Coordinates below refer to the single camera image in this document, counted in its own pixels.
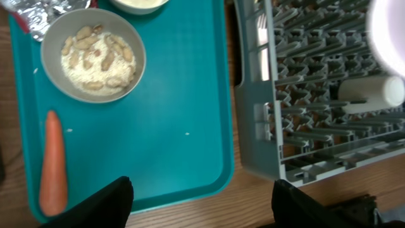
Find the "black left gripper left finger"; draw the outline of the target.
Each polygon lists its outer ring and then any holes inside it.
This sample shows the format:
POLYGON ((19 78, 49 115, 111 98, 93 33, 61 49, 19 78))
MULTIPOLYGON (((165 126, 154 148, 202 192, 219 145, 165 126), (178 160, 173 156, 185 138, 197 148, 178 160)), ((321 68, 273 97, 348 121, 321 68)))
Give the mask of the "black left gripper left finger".
POLYGON ((124 228, 133 200, 132 182, 122 176, 40 228, 124 228))

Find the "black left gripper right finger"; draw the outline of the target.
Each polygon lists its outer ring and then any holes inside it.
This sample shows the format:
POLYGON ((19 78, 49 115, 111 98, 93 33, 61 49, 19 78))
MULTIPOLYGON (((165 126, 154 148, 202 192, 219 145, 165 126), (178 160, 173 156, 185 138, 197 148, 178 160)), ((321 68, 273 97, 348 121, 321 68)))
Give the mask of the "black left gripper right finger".
POLYGON ((274 182, 271 209, 277 227, 354 227, 283 179, 274 182))

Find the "orange carrot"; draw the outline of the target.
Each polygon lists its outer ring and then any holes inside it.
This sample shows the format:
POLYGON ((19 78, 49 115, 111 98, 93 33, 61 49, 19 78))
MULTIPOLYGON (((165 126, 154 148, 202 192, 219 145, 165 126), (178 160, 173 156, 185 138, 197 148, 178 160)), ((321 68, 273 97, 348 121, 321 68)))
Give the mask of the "orange carrot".
POLYGON ((68 204, 65 144, 61 122, 55 111, 47 113, 45 150, 40 179, 39 204, 48 217, 63 213, 68 204))

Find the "white plastic cup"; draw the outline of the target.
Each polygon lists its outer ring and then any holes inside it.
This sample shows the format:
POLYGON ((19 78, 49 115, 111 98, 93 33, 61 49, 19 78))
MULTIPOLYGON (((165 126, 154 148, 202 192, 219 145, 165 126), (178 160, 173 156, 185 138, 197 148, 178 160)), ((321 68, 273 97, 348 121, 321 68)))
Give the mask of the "white plastic cup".
POLYGON ((404 81, 398 76, 369 76, 341 83, 339 101, 348 101, 342 109, 348 114, 396 108, 404 102, 404 81))

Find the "grey bowl with rice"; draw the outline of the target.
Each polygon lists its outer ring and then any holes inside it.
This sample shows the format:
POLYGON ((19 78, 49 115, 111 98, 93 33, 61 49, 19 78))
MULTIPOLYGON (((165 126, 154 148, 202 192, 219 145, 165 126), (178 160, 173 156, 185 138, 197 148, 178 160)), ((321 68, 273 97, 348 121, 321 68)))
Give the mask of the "grey bowl with rice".
POLYGON ((40 45, 48 79, 71 98, 116 101, 146 69, 144 43, 125 19, 104 9, 76 9, 52 22, 40 45))

